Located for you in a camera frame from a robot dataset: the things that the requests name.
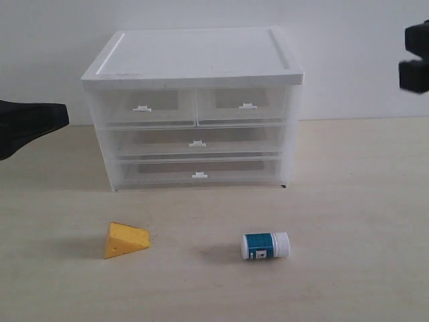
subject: white wall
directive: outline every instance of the white wall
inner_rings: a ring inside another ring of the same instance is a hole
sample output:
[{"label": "white wall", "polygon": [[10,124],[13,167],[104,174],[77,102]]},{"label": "white wall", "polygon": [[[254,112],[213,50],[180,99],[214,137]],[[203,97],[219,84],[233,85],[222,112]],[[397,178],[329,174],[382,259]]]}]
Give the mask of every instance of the white wall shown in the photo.
[{"label": "white wall", "polygon": [[301,119],[429,115],[429,94],[399,90],[404,30],[428,0],[287,0],[284,29],[306,71]]},{"label": "white wall", "polygon": [[282,24],[306,70],[301,118],[429,115],[397,81],[404,28],[425,19],[427,0],[3,0],[0,99],[90,123],[80,77],[115,30]]}]

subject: drawer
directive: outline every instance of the drawer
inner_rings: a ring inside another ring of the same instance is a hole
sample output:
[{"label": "drawer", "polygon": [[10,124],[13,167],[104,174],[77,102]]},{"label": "drawer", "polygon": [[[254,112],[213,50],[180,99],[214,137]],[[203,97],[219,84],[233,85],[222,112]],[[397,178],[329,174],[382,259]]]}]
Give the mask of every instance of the drawer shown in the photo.
[{"label": "drawer", "polygon": [[266,152],[282,151],[284,134],[282,126],[98,131],[105,156],[116,160],[210,158],[222,153],[266,156]]},{"label": "drawer", "polygon": [[110,176],[114,189],[147,184],[270,182],[278,180],[279,160],[118,163]]},{"label": "drawer", "polygon": [[283,123],[293,108],[293,86],[254,89],[199,89],[198,125]]},{"label": "drawer", "polygon": [[90,96],[98,127],[195,125],[194,91],[100,91]]}]

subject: cabinet top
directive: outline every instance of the cabinet top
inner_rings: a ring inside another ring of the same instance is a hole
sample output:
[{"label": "cabinet top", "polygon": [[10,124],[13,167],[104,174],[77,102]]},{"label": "cabinet top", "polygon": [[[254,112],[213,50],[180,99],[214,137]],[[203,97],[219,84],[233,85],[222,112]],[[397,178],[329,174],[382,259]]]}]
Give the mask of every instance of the cabinet top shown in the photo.
[{"label": "cabinet top", "polygon": [[117,32],[82,77],[88,89],[302,84],[277,27]]}]

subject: small bottle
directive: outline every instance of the small bottle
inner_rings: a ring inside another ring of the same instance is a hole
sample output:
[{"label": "small bottle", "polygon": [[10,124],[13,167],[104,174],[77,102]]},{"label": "small bottle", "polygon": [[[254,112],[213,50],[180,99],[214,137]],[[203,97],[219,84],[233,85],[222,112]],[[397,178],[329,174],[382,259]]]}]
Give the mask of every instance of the small bottle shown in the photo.
[{"label": "small bottle", "polygon": [[290,254],[287,233],[247,233],[241,242],[244,260],[286,257]]}]

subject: drawer handle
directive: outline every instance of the drawer handle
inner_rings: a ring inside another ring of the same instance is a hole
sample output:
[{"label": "drawer handle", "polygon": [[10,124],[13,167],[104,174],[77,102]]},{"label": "drawer handle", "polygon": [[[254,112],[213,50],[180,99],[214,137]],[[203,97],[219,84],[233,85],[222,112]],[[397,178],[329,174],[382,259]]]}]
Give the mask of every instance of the drawer handle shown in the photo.
[{"label": "drawer handle", "polygon": [[147,105],[139,105],[135,109],[133,109],[135,112],[152,112],[152,109],[147,107]]},{"label": "drawer handle", "polygon": [[202,143],[201,140],[199,141],[193,141],[192,143],[189,143],[190,148],[205,148],[207,144]]},{"label": "drawer handle", "polygon": [[207,177],[207,174],[203,172],[195,172],[195,174],[192,175],[192,179],[205,179]]},{"label": "drawer handle", "polygon": [[252,103],[243,103],[239,109],[257,109],[257,106],[253,105]]}]

